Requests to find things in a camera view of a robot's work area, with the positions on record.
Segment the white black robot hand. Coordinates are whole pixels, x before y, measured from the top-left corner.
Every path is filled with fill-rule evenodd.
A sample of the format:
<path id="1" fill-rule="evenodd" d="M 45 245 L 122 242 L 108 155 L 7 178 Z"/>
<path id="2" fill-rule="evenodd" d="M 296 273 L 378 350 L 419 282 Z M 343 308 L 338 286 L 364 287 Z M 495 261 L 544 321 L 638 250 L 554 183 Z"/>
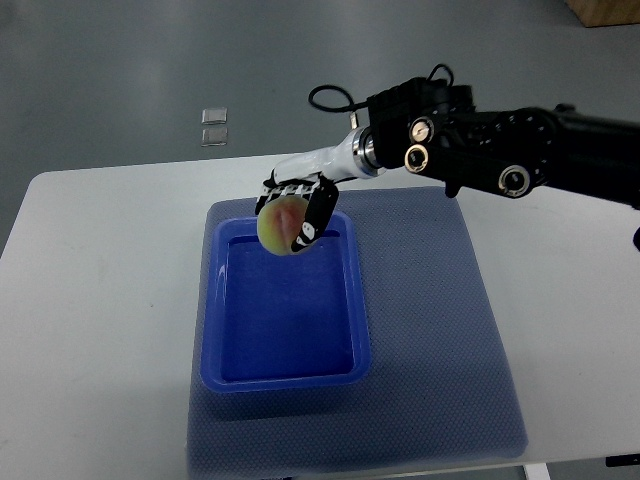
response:
<path id="1" fill-rule="evenodd" d="M 283 196 L 308 201 L 301 230 L 292 244 L 293 255 L 309 249 L 325 232 L 339 197 L 338 184 L 375 178 L 382 173 L 368 128 L 357 128 L 334 147 L 296 154 L 274 167 L 261 187 L 255 214 Z"/>

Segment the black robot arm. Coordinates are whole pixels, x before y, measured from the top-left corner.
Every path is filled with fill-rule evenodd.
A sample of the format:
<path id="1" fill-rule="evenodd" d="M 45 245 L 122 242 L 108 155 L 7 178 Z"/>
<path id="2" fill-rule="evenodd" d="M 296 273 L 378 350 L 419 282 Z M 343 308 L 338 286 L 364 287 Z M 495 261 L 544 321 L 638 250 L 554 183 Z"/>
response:
<path id="1" fill-rule="evenodd" d="M 463 188 L 522 198 L 546 186 L 639 207 L 639 126 L 581 114 L 570 104 L 554 109 L 477 110 L 472 88 L 436 65 L 426 77 L 343 106 L 308 102 L 330 113 L 365 109 L 369 136 L 357 149 L 366 166 L 403 167 L 439 180 L 445 194 Z"/>

